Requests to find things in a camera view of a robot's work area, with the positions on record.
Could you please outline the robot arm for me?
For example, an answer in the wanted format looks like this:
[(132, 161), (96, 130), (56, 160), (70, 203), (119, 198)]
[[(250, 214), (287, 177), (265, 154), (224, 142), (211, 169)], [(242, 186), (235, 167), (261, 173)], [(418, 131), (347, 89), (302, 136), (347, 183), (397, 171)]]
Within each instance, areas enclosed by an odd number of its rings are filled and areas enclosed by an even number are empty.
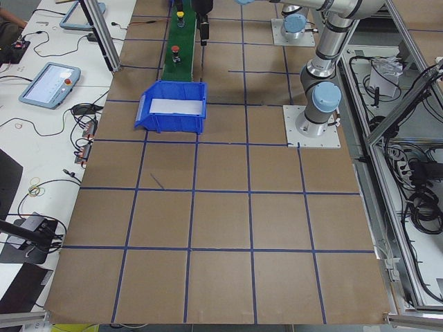
[(327, 126), (329, 117), (341, 101), (340, 89), (330, 81), (335, 73), (335, 63), (341, 51), (347, 46), (355, 21), (365, 19), (376, 13), (383, 1), (283, 1), (286, 7), (298, 6), (319, 12), (327, 12), (327, 20), (321, 32), (320, 41), (314, 57), (300, 73), (305, 90), (307, 106), (298, 117), (302, 132), (312, 127)]
[[(206, 46), (210, 38), (208, 14), (213, 10), (213, 0), (192, 0), (191, 8), (196, 14), (200, 44)], [(300, 33), (305, 29), (307, 18), (301, 14), (301, 10), (302, 7), (298, 6), (283, 13), (283, 28), (285, 32)]]

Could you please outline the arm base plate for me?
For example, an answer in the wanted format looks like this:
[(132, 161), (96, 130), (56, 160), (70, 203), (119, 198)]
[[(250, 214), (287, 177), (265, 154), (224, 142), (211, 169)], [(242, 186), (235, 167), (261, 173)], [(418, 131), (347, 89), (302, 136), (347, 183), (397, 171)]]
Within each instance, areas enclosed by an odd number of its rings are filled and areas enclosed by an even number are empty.
[(276, 46), (299, 46), (311, 47), (316, 45), (314, 32), (311, 24), (307, 23), (305, 29), (299, 33), (287, 33), (283, 31), (284, 19), (272, 19), (273, 44)]
[(284, 105), (287, 146), (308, 149), (339, 149), (337, 126), (331, 115), (326, 123), (314, 124), (305, 117), (305, 106)]

